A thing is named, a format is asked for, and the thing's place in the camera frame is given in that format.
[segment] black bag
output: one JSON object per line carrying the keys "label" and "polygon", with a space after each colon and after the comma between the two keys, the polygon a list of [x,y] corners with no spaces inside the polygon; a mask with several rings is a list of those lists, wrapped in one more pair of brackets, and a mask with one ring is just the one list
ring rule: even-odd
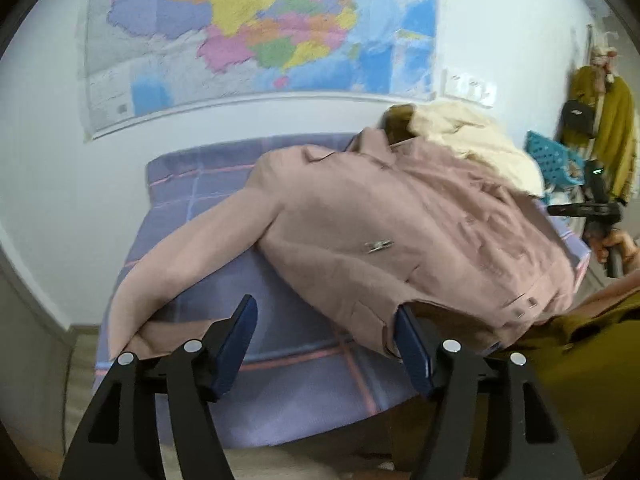
{"label": "black bag", "polygon": [[562,108],[562,124],[565,128],[576,130],[581,134],[593,137],[595,111],[589,106],[571,99]]}

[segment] electrical outlet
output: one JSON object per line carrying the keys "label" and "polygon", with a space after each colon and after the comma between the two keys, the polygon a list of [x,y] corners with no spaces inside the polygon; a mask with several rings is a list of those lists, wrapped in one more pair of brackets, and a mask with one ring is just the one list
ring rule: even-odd
{"label": "electrical outlet", "polygon": [[496,93],[495,83],[487,83],[462,70],[447,68],[445,71],[444,95],[447,97],[492,108],[495,105]]}

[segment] beige fabric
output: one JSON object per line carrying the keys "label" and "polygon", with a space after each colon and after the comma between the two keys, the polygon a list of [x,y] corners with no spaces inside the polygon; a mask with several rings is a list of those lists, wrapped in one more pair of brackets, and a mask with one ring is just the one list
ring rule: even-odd
{"label": "beige fabric", "polygon": [[[372,128],[353,149],[269,152],[243,190],[156,245],[114,295],[111,358],[127,344],[141,357],[173,350],[149,317],[256,242],[307,303],[385,354],[396,352],[394,317],[405,302],[431,305],[426,312],[449,320],[444,336],[476,349],[509,345],[571,305],[562,243],[540,231],[553,229],[495,172],[420,137],[391,150]],[[370,250],[384,240],[392,244]],[[477,327],[450,321],[456,316]],[[176,324],[172,341],[205,326]]]}
{"label": "beige fabric", "polygon": [[517,190],[531,196],[544,195],[536,161],[516,148],[498,123],[470,105],[447,100],[417,105],[409,130],[447,146],[459,158],[489,166]]}

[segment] metal clip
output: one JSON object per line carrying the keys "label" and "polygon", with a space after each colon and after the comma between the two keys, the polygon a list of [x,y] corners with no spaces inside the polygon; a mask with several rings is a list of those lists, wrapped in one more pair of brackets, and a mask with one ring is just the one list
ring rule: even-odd
{"label": "metal clip", "polygon": [[369,242],[365,245],[367,249],[369,249],[369,251],[367,251],[367,254],[371,254],[371,253],[377,253],[378,251],[381,251],[383,249],[387,249],[391,247],[393,244],[394,244],[393,240],[380,240],[379,242]]}

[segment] pink jacket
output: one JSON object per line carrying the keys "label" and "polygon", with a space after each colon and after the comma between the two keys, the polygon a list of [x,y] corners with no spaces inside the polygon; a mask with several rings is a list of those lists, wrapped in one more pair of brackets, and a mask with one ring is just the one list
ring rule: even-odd
{"label": "pink jacket", "polygon": [[528,197],[447,148],[422,138],[390,148],[366,128],[351,151],[263,155],[244,189],[156,245],[114,295],[111,357],[157,354],[153,339],[169,330],[202,335],[207,323],[148,319],[256,242],[307,303],[385,354],[396,354],[405,302],[420,302],[444,336],[487,349],[572,301],[563,244]]}

